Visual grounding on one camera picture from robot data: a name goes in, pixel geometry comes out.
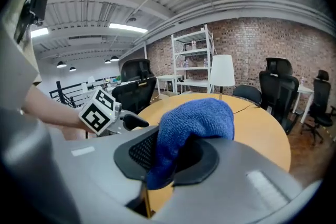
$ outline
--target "white wall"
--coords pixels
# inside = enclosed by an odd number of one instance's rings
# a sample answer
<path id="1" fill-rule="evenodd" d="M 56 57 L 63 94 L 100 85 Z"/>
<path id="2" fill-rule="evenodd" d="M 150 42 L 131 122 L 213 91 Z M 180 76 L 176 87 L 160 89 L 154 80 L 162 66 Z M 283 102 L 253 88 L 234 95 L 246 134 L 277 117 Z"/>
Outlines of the white wall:
<path id="1" fill-rule="evenodd" d="M 67 63 L 67 67 L 57 68 L 43 60 L 37 61 L 42 82 L 37 86 L 43 93 L 49 96 L 49 92 L 56 90 L 56 81 L 60 81 L 62 88 L 74 84 L 86 82 L 90 76 L 95 79 L 115 77 L 120 74 L 118 62 L 104 63 L 103 58 L 89 58 Z M 76 67 L 76 71 L 69 72 L 70 67 Z"/>

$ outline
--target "white table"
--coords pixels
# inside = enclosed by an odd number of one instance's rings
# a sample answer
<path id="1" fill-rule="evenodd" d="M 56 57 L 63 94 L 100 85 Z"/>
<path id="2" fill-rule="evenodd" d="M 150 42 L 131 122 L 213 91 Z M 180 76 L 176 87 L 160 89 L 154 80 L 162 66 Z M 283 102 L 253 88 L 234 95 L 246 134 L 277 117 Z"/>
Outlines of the white table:
<path id="1" fill-rule="evenodd" d="M 156 77 L 156 82 L 157 82 L 157 90 L 159 92 L 159 96 L 160 96 L 160 81 L 165 81 L 167 83 L 167 81 L 171 81 L 172 82 L 172 86 L 173 86 L 173 92 L 176 93 L 176 89 L 175 89 L 175 80 L 178 79 L 182 79 L 183 75 L 163 75 L 163 76 L 158 76 Z"/>
<path id="2" fill-rule="evenodd" d="M 306 108 L 305 108 L 305 112 L 303 113 L 303 116 L 302 116 L 302 119 L 301 119 L 301 123 L 305 122 L 304 120 L 306 119 L 306 116 L 308 114 L 308 111 L 309 111 L 309 108 L 313 102 L 313 96 L 314 96 L 314 91 L 303 86 L 303 85 L 299 85 L 299 89 L 298 89 L 298 97 L 296 98 L 296 102 L 295 102 L 295 105 L 294 105 L 294 108 L 293 108 L 293 113 L 295 113 L 295 110 L 298 106 L 298 103 L 299 103 L 299 100 L 300 100 L 300 95 L 301 94 L 309 94 L 309 98 L 308 98 L 308 102 L 307 102 L 307 105 L 306 105 Z"/>

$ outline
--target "mesh grille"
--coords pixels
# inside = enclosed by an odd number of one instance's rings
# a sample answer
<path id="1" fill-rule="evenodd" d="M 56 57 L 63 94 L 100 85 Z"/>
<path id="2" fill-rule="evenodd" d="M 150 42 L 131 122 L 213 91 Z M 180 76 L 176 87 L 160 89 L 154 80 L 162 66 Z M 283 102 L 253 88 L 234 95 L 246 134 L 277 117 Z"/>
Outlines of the mesh grille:
<path id="1" fill-rule="evenodd" d="M 147 172 L 154 165 L 157 136 L 158 134 L 154 133 L 129 150 L 132 160 L 141 165 Z"/>

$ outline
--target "white lamp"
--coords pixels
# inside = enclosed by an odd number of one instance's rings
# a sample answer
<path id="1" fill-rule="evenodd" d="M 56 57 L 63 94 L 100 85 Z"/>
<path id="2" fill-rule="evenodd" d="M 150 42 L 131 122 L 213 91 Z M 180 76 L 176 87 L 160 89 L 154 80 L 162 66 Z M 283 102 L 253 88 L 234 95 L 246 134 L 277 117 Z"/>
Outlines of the white lamp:
<path id="1" fill-rule="evenodd" d="M 215 55 L 212 58 L 210 85 L 220 86 L 219 99 L 222 99 L 223 87 L 235 85 L 235 73 L 231 55 Z"/>

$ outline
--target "white metal shelving unit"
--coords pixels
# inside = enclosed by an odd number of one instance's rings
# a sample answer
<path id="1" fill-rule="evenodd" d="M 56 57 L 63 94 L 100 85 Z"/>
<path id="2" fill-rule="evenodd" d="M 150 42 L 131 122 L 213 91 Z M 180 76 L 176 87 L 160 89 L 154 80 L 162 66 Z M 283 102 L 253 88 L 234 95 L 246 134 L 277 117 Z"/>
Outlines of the white metal shelving unit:
<path id="1" fill-rule="evenodd" d="M 206 48 L 203 49 L 196 49 L 196 50 L 186 50 L 185 45 L 190 44 L 192 41 L 196 41 L 196 46 L 198 41 L 206 41 Z M 178 43 L 182 44 L 182 50 L 176 52 L 175 48 Z M 175 80 L 175 92 L 177 91 L 177 85 L 181 86 L 181 93 L 182 93 L 182 86 L 196 86 L 196 87 L 203 87 L 207 88 L 207 92 L 210 93 L 211 88 L 209 85 L 209 78 L 211 72 L 211 56 L 215 53 L 214 48 L 214 37 L 213 34 L 208 31 L 208 26 L 204 25 L 200 31 L 190 33 L 181 37 L 174 37 L 172 34 L 172 46 L 173 46 L 173 60 L 174 60 L 174 75 L 177 75 L 177 71 L 184 70 L 184 80 L 180 82 Z M 183 57 L 183 62 L 185 61 L 186 57 L 195 56 L 195 55 L 204 55 L 207 57 L 207 67 L 178 67 L 176 66 L 176 62 L 178 57 Z M 187 78 L 187 71 L 188 70 L 207 70 L 208 71 L 208 79 L 207 80 L 194 80 Z"/>

